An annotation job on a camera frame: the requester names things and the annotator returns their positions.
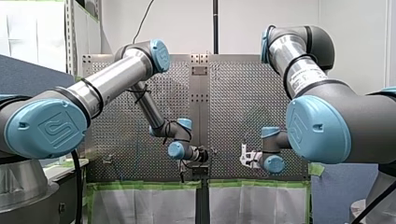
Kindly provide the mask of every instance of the black cable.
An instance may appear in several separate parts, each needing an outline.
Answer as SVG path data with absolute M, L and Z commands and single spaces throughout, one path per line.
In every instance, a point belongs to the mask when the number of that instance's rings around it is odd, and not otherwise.
M 364 219 L 367 214 L 369 214 L 379 203 L 382 202 L 388 195 L 390 195 L 394 190 L 396 190 L 396 181 L 393 182 L 384 192 L 382 192 L 375 200 L 373 200 L 370 205 L 368 205 L 361 214 L 353 220 L 351 224 L 359 224 L 361 220 Z
M 186 162 L 184 162 L 183 160 L 180 160 L 180 161 L 183 163 L 183 165 L 184 165 L 185 167 L 187 167 L 187 169 L 192 170 L 192 167 L 188 166 L 188 165 L 186 164 Z
M 219 54 L 219 0 L 213 0 L 213 53 Z
M 138 37 L 139 34 L 140 34 L 140 30 L 142 29 L 143 22 L 145 21 L 147 15 L 148 15 L 148 13 L 149 13 L 149 9 L 151 8 L 151 5 L 152 5 L 153 2 L 154 2 L 154 0 L 151 0 L 151 2 L 148 4 L 148 8 L 146 9 L 145 16 L 143 17 L 142 21 L 140 22 L 139 29 L 137 30 L 137 33 L 136 33 L 136 35 L 134 36 L 134 42 L 136 41 L 137 37 Z
M 148 90 L 148 84 L 145 84 L 145 88 L 142 91 L 132 91 L 132 90 L 127 90 L 128 92 L 137 92 L 140 93 L 139 97 L 134 101 L 134 104 L 137 105 L 137 103 L 145 96 L 146 92 L 151 93 L 151 91 Z
M 73 163 L 76 170 L 76 180 L 77 180 L 77 212 L 76 212 L 76 224 L 81 224 L 82 218 L 82 176 L 81 167 L 79 166 L 77 151 L 72 151 Z
M 175 120 L 167 120 L 166 126 L 165 126 L 165 138 L 163 139 L 163 145 L 165 145 L 166 141 L 168 140 L 169 133 L 171 132 L 171 124 L 175 123 L 178 126 L 180 126 L 184 131 L 186 131 L 186 133 L 189 135 L 190 139 L 189 140 L 185 140 L 185 139 L 176 139 L 177 141 L 183 141 L 183 142 L 190 142 L 192 139 L 192 135 L 191 132 L 188 128 L 184 127 L 183 125 L 181 125 L 180 123 L 178 123 Z

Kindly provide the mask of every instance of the robotic arm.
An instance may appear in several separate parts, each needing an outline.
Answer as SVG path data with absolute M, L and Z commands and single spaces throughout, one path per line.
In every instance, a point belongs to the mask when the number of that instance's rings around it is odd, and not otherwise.
M 131 53 L 134 54 L 131 51 L 134 48 L 147 50 L 147 45 L 143 43 L 125 46 L 117 52 L 116 61 L 128 57 Z M 147 92 L 145 81 L 146 79 L 135 83 L 131 87 L 131 92 L 134 94 L 134 98 L 150 125 L 149 134 L 155 137 L 164 137 L 165 139 L 168 137 L 174 138 L 174 142 L 168 147 L 168 155 L 172 159 L 199 162 L 207 161 L 208 154 L 206 150 L 200 147 L 193 149 L 190 146 L 192 121 L 190 119 L 178 119 L 177 121 L 166 120 L 155 105 L 150 93 Z
M 106 69 L 73 86 L 44 91 L 26 100 L 5 96 L 0 102 L 0 158 L 18 155 L 47 159 L 65 155 L 82 141 L 91 120 L 131 87 L 140 87 L 156 73 L 169 69 L 165 44 L 152 40 L 123 48 L 120 58 Z M 150 123 L 158 109 L 145 110 Z
M 362 96 L 328 78 L 334 47 L 323 30 L 270 27 L 262 38 L 261 57 L 281 75 L 291 99 L 286 125 L 298 155 L 324 163 L 396 160 L 396 89 Z

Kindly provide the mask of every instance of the metal stand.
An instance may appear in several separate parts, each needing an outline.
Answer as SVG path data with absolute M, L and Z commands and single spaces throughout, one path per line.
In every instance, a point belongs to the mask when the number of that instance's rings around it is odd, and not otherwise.
M 208 167 L 193 167 L 192 180 L 201 181 L 201 187 L 195 194 L 195 224 L 210 223 Z

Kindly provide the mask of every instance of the metal frame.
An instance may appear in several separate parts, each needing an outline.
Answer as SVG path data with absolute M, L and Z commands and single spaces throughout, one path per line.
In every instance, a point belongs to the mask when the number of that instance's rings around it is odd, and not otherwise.
M 67 73 L 75 76 L 77 73 L 77 46 L 74 17 L 74 0 L 65 0 L 65 35 Z

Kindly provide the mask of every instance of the metal pole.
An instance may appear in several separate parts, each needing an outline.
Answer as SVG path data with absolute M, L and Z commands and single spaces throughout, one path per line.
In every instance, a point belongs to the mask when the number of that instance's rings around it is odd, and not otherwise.
M 213 53 L 219 54 L 219 0 L 213 0 Z

